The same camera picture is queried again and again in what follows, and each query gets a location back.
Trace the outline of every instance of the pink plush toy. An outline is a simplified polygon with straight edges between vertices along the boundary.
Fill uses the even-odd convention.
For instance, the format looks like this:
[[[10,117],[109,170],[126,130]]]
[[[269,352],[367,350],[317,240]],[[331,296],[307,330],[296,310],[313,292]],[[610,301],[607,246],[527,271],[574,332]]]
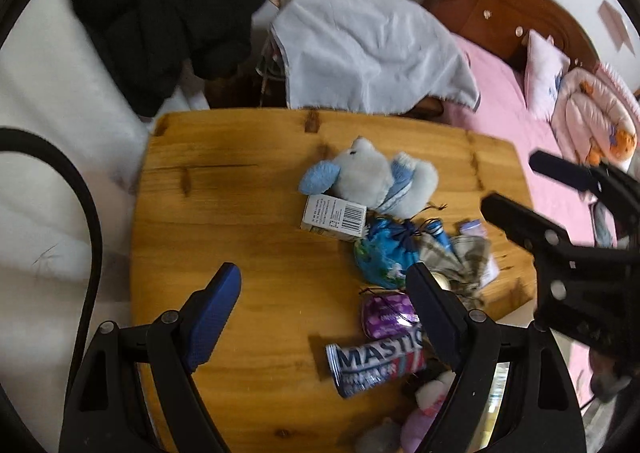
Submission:
[[[415,392],[418,408],[412,411],[402,427],[400,444],[404,453],[415,453],[436,418],[456,374],[443,372]]]

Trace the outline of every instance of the lavender packet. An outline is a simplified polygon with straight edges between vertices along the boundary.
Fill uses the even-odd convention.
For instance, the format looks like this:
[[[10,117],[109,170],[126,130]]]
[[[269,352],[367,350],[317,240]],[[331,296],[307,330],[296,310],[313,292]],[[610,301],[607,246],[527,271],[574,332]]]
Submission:
[[[418,323],[409,296],[400,292],[373,293],[362,300],[362,329],[372,340],[407,332]]]

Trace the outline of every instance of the wooden table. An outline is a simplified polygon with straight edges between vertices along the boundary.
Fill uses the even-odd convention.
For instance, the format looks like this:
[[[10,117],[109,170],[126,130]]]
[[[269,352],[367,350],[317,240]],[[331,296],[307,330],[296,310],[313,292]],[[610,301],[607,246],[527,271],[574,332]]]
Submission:
[[[242,292],[209,363],[194,381],[234,453],[352,451],[384,416],[411,409],[388,383],[347,401],[324,356],[329,343],[366,341],[358,318],[362,275],[352,247],[299,229],[308,166],[357,136],[385,155],[404,150],[440,173],[433,196],[452,229],[480,218],[491,190],[530,205],[510,143],[434,123],[343,112],[233,109],[165,116],[151,137],[138,193],[131,259],[135,324],[180,308],[224,261],[242,272]],[[532,298],[530,256],[490,227],[501,273],[486,287],[500,318]],[[169,441],[145,376],[149,407]]]

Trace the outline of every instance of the small cardboard box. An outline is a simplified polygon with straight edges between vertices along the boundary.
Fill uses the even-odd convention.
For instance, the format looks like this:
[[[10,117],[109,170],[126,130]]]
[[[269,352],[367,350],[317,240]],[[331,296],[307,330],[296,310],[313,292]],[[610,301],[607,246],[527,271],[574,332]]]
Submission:
[[[367,208],[329,195],[309,195],[300,229],[346,242],[362,238]]]

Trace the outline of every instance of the blue plush ear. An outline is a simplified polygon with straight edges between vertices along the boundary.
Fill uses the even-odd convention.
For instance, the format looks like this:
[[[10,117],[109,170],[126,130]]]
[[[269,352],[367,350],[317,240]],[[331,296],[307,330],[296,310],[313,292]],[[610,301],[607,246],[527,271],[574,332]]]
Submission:
[[[298,186],[298,191],[305,195],[319,195],[327,191],[338,178],[340,166],[330,160],[321,160],[306,170]]]

